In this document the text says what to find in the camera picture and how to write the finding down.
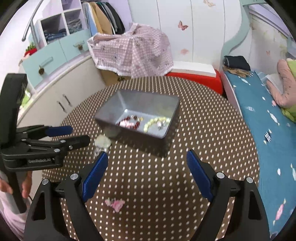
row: brown polka dot tablecloth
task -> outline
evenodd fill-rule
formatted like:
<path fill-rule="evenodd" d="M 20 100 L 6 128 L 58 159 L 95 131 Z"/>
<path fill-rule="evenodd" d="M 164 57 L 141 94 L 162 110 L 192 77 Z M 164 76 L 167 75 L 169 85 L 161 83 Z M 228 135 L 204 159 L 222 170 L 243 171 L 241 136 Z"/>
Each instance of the brown polka dot tablecloth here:
<path fill-rule="evenodd" d="M 210 163 L 216 172 L 238 180 L 250 176 L 258 184 L 256 146 L 240 114 L 208 87 L 175 77 L 122 81 L 82 102 L 62 125 L 71 125 L 72 135 L 89 135 L 91 143 L 87 148 L 69 152 L 64 166 L 45 170 L 44 178 L 59 181 L 93 162 L 94 141 L 101 134 L 94 114 L 118 89 L 178 95 L 180 117 L 165 158 L 112 142 L 109 166 L 96 194 L 86 203 L 104 240 L 190 240 L 209 206 L 187 167 L 186 152 L 190 149 L 194 149 L 202 161 Z M 125 200 L 119 213 L 105 204 L 108 198 Z M 233 203 L 230 199 L 217 238 L 225 234 Z M 64 199 L 61 205 L 69 233 L 78 239 Z"/>

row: metal railing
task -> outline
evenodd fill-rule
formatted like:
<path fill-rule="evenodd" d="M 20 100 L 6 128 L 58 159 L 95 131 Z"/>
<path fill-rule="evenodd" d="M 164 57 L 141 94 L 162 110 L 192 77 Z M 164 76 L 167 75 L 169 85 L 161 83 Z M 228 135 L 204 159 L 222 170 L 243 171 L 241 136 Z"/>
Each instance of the metal railing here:
<path fill-rule="evenodd" d="M 38 9 L 39 9 L 39 7 L 40 7 L 40 5 L 41 5 L 42 2 L 43 2 L 43 0 L 41 0 L 41 1 L 38 3 L 37 7 L 35 8 L 35 10 L 34 10 L 32 16 L 31 16 L 31 18 L 30 18 L 30 20 L 29 20 L 29 22 L 28 22 L 28 25 L 27 25 L 27 27 L 26 27 L 26 30 L 25 30 L 24 36 L 22 37 L 22 41 L 24 42 L 24 41 L 26 40 L 26 38 L 27 38 L 27 34 L 28 34 L 28 31 L 29 31 L 29 28 L 31 28 L 33 41 L 34 41 L 34 44 L 35 44 L 37 50 L 39 50 L 40 47 L 39 47 L 38 39 L 37 39 L 37 36 L 36 36 L 36 31 L 35 31 L 35 27 L 34 27 L 34 23 L 33 23 L 33 18 L 34 18 L 34 16 L 35 16 L 36 12 L 38 11 Z"/>

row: drawer handle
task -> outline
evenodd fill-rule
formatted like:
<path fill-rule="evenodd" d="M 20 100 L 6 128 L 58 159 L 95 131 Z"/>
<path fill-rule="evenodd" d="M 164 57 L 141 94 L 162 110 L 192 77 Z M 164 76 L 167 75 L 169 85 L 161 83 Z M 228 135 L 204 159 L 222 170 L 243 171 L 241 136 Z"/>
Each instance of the drawer handle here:
<path fill-rule="evenodd" d="M 78 48 L 78 50 L 83 50 L 83 45 L 84 45 L 84 41 L 82 41 L 82 42 L 79 42 L 79 43 L 77 43 L 77 44 L 74 44 L 73 46 L 75 47 L 75 48 Z"/>
<path fill-rule="evenodd" d="M 44 68 L 42 68 L 42 67 L 39 65 L 38 73 L 39 73 L 40 75 L 43 75 L 44 72 L 45 72 Z"/>
<path fill-rule="evenodd" d="M 65 94 L 63 94 L 63 97 L 66 99 L 66 101 L 68 102 L 69 106 L 72 107 L 72 104 L 71 104 L 71 102 L 69 101 L 68 97 L 67 97 Z"/>
<path fill-rule="evenodd" d="M 57 103 L 61 106 L 61 108 L 63 109 L 63 112 L 67 113 L 67 111 L 65 110 L 65 108 L 63 107 L 63 105 L 61 104 L 61 102 L 57 101 Z"/>
<path fill-rule="evenodd" d="M 54 60 L 53 57 L 49 57 L 47 60 L 45 60 L 44 62 L 42 62 L 40 65 L 39 65 L 39 70 L 38 70 L 38 73 L 40 75 L 43 75 L 45 73 L 45 70 L 44 70 L 44 67 L 49 64 L 50 62 L 52 62 Z"/>

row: green blanket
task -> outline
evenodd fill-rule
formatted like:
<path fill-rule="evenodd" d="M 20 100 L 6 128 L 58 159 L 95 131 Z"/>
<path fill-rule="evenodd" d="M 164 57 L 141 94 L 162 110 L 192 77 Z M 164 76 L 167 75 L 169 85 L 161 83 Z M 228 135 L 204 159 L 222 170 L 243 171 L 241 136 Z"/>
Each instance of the green blanket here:
<path fill-rule="evenodd" d="M 294 78 L 296 78 L 296 60 L 287 59 L 287 63 L 291 69 Z"/>
<path fill-rule="evenodd" d="M 284 116 L 288 117 L 291 121 L 296 122 L 296 105 L 289 109 L 281 108 L 281 111 Z"/>

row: pink pillow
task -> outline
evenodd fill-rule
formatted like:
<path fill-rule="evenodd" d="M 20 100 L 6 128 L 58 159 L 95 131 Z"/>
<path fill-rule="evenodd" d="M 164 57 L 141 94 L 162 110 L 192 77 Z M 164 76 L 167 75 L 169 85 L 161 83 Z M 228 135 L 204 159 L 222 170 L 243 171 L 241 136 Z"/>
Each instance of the pink pillow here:
<path fill-rule="evenodd" d="M 269 80 L 267 80 L 266 84 L 275 102 L 279 106 L 288 109 L 296 105 L 296 81 L 286 60 L 279 60 L 277 70 L 283 81 L 284 94 L 279 93 Z"/>

